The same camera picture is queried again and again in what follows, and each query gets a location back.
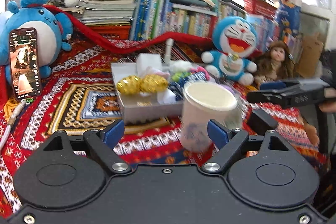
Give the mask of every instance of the doll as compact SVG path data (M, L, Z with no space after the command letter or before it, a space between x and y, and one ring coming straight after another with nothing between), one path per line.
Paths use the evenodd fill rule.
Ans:
M269 45L269 49L256 61L257 71L254 75L254 81L258 87L265 82L288 79L294 77L294 66L290 59L290 52L287 44L282 41L276 41ZM303 124L310 143L317 146L320 139L314 126L300 115L298 120Z

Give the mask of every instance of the phone screen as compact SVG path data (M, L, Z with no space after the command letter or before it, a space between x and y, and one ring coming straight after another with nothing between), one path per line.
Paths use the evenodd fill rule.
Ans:
M37 32L34 28L15 29L9 33L10 71L15 98L41 94L37 63Z

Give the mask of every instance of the red patterned rug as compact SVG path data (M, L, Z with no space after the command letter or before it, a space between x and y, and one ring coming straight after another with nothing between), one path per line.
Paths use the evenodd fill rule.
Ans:
M0 215L7 217L17 211L21 203L13 188L12 178L20 165L58 128L70 134L81 134L88 128L103 128L120 116L115 102L115 90L111 80L110 62L134 62L139 52L164 55L165 45L150 46L127 55L112 54L96 43L76 34L72 41L73 50L60 56L53 66L53 73L43 80L43 93L26 107L17 119L0 158ZM175 60L200 62L200 48L177 43L172 49ZM245 90L235 84L242 93L243 110L246 117L252 108L262 108L279 122L278 131L311 164L319 169L326 159L313 147L298 122L298 110L282 110L272 104L248 104ZM0 136L2 136L8 113L13 104L8 102L0 110ZM104 112L113 111L113 117ZM94 122L90 117L98 115ZM244 128L254 134L250 128ZM202 155L193 155L179 143L180 120L162 118L147 125L134 125L125 129L125 136L114 151L131 165L146 163L190 163L201 164L211 157L213 147Z

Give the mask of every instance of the doraemon's mouth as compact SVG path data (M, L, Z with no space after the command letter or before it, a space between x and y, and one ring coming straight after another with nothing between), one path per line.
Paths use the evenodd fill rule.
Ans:
M251 47L250 44L248 44L247 42L238 39L238 38L232 38L232 37L227 37L230 48L237 53L240 52L244 52L246 51L246 49L248 49L249 47Z

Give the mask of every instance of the doraemon plush toy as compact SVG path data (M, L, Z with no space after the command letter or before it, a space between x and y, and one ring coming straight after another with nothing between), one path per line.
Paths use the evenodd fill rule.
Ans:
M63 13L53 15L42 7L48 0L21 0L21 9L15 1L7 4L13 15L7 20L0 36L0 66L6 66L6 78L11 82L9 68L8 39L13 29L35 28L37 31L37 55L41 78L51 74L49 67L58 57L61 49L71 50L71 45L64 42L70 39L73 26L70 19Z
M205 69L216 77L227 76L244 86L251 85L253 75L248 72L255 72L257 65L244 57L253 53L256 37L253 26L245 19L238 16L224 18L217 24L212 36L218 51L202 54L202 61L210 64Z

